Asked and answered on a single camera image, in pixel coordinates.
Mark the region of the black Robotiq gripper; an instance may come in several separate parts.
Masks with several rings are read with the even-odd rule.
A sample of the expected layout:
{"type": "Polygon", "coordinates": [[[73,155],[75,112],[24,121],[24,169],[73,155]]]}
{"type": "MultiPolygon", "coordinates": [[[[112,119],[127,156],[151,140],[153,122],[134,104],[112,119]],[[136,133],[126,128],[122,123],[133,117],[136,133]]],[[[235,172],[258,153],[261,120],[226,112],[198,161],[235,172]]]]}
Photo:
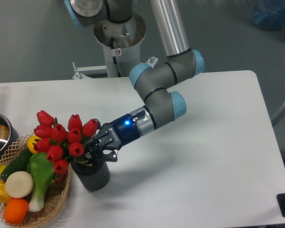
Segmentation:
{"type": "Polygon", "coordinates": [[[109,123],[100,124],[98,119],[96,133],[85,148],[85,157],[89,163],[117,162],[117,150],[141,137],[139,128],[130,114],[123,115],[109,123]],[[103,150],[112,150],[105,154],[103,150]]]}

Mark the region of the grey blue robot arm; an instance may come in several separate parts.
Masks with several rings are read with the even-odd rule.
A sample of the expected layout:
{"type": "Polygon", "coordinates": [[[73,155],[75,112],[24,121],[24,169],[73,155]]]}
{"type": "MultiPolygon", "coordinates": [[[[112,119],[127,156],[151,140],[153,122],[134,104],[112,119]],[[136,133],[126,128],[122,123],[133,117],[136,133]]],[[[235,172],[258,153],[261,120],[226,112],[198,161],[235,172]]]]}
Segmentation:
{"type": "Polygon", "coordinates": [[[130,0],[67,0],[65,6],[75,25],[93,25],[94,35],[103,46],[108,77],[128,77],[144,105],[110,123],[87,145],[84,164],[117,161],[125,145],[175,121],[186,113],[182,95],[168,88],[204,70],[201,53],[190,48],[175,0],[153,0],[154,13],[167,61],[150,57],[140,62],[140,44],[146,25],[130,0]]]}

